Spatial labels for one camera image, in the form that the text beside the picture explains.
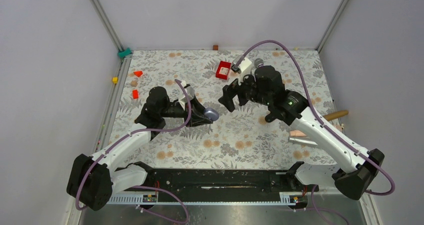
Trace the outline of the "lavender earbud charging case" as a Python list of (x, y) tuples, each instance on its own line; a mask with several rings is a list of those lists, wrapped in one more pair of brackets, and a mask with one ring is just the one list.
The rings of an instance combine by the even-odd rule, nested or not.
[(219, 113), (210, 107), (204, 110), (203, 115), (213, 122), (217, 121), (220, 117)]

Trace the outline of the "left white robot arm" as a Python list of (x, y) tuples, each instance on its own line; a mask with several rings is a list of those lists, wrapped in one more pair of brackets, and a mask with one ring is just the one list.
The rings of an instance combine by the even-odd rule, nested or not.
[(116, 141), (92, 155), (80, 154), (73, 162), (66, 187), (68, 195), (93, 211), (103, 208), (111, 196), (134, 186), (148, 191), (155, 177), (139, 165), (118, 169), (119, 164), (142, 145), (160, 133), (171, 133), (184, 127), (211, 125), (219, 113), (204, 107), (189, 84), (180, 86), (182, 96), (171, 101), (162, 86), (152, 88), (130, 129)]

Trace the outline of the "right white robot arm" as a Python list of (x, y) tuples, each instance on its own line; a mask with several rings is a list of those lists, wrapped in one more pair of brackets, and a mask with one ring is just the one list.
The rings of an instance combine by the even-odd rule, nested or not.
[(368, 150), (358, 145), (320, 114), (313, 111), (300, 93), (285, 88), (281, 74), (272, 66), (262, 66), (254, 74), (235, 79), (222, 89), (219, 102), (229, 112), (235, 110), (234, 97), (239, 105), (254, 102), (267, 106), (268, 123), (280, 120), (303, 132), (336, 162), (335, 165), (312, 165), (296, 162), (289, 170), (287, 186), (293, 191), (305, 185), (337, 188), (352, 200), (359, 200), (378, 174), (376, 166), (385, 155), (377, 148)]

